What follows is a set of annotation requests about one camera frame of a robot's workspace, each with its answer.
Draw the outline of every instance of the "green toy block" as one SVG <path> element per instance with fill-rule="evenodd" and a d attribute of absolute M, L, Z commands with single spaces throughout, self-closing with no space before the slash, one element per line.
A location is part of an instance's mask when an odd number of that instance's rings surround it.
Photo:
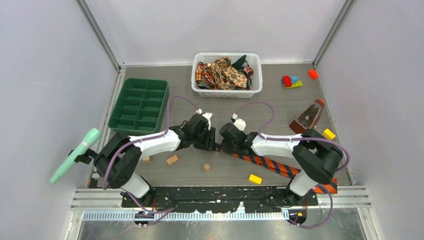
<path fill-rule="evenodd" d="M 298 88 L 298 87 L 302 87 L 304 84 L 302 83 L 301 80 L 298 80 L 296 83 L 293 83 L 291 86 L 286 87 L 284 84 L 284 88 L 285 89 L 293 89 L 293 88 Z"/>

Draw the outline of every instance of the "gray floor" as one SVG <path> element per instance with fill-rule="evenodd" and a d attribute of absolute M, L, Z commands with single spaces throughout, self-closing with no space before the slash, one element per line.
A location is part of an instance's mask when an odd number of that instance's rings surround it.
<path fill-rule="evenodd" d="M 193 100 L 204 112 L 213 113 L 212 126 L 216 128 L 216 142 L 222 137 L 219 129 L 230 121 L 232 114 L 241 106 L 252 101 L 265 101 L 275 109 L 275 119 L 265 128 L 264 133 L 273 135 L 293 135 L 289 124 L 296 115 L 305 110 L 316 99 L 323 99 L 319 83 L 311 80 L 308 71 L 311 64 L 267 64 L 262 65 L 263 88 L 252 98 L 206 98 L 200 97 L 191 89 L 191 66 L 146 66 L 127 68 L 125 79 L 145 78 L 166 80 L 169 85 L 169 95 L 181 95 Z M 303 82 L 302 87 L 284 89 L 281 78 L 284 75 L 298 76 Z M 180 125 L 189 120 L 194 114 L 194 108 L 183 99 L 175 99 L 171 103 L 171 126 Z M 239 115 L 246 121 L 245 132 L 256 132 L 270 117 L 271 111 L 262 104 L 251 105 Z M 162 130 L 166 127 L 163 120 Z M 324 108 L 321 119 L 316 126 L 319 132 L 332 129 L 327 109 Z M 169 166 L 166 160 L 177 155 L 179 161 Z M 300 168 L 292 158 L 269 156 L 269 158 Z M 135 172 L 142 175 L 152 186 L 250 186 L 249 175 L 254 174 L 262 178 L 262 185 L 285 186 L 290 179 L 271 172 L 268 169 L 236 157 L 219 153 L 197 150 L 193 147 L 177 152 L 164 152 L 152 156 L 152 162 L 140 161 Z M 205 173 L 204 164 L 210 165 L 210 172 Z M 346 171 L 336 173 L 339 185 L 350 185 Z"/>
<path fill-rule="evenodd" d="M 308 209 L 305 225 L 321 223 L 328 209 Z M 256 221 L 163 221 L 147 228 L 134 222 L 83 221 L 79 240 L 365 240 L 367 239 L 356 208 L 336 208 L 322 227 L 302 229 L 283 220 Z"/>

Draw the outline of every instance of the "patterned cloth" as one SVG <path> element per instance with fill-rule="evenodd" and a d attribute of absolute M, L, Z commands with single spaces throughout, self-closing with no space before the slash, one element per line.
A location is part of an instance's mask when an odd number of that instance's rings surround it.
<path fill-rule="evenodd" d="M 242 71 L 236 70 L 226 56 L 213 63 L 199 62 L 196 69 L 197 87 L 208 90 L 248 90 L 254 72 L 247 63 L 243 67 Z"/>

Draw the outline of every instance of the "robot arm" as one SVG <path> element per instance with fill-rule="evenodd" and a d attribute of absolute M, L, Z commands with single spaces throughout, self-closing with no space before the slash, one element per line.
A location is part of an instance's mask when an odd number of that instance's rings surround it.
<path fill-rule="evenodd" d="M 246 123 L 233 115 L 232 122 L 219 130 L 223 137 L 221 149 L 228 154 L 296 159 L 303 170 L 291 179 L 286 188 L 286 199 L 292 204 L 301 200 L 317 184 L 329 184 L 343 157 L 340 149 L 330 143 L 298 140 L 324 138 L 314 129 L 291 136 L 263 134 L 260 137 L 257 132 L 246 135 L 243 132 L 245 127 Z"/>
<path fill-rule="evenodd" d="M 145 136 L 127 136 L 118 133 L 94 157 L 94 166 L 104 177 L 115 152 L 124 144 L 139 140 L 140 142 L 133 143 L 123 150 L 124 155 L 113 163 L 107 181 L 111 188 L 121 188 L 141 198 L 151 186 L 134 173 L 139 160 L 162 152 L 185 149 L 191 145 L 197 149 L 214 151 L 215 128 L 211 127 L 211 117 L 212 113 L 201 114 L 197 111 L 189 121 L 184 121 L 180 126 L 172 126 L 163 132 Z"/>

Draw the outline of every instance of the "black mounting base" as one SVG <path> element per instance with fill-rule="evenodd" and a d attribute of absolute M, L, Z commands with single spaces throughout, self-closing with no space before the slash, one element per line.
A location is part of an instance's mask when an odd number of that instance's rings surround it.
<path fill-rule="evenodd" d="M 133 200 L 122 193 L 123 208 L 137 208 Z M 243 202 L 246 213 L 276 213 L 279 207 L 317 206 L 315 193 L 308 193 L 304 199 L 294 205 L 285 202 L 285 188 L 276 186 L 211 186 L 211 187 L 153 187 L 149 196 L 140 199 L 145 207 L 168 209 L 174 207 L 177 213 L 213 213 L 235 212 Z"/>

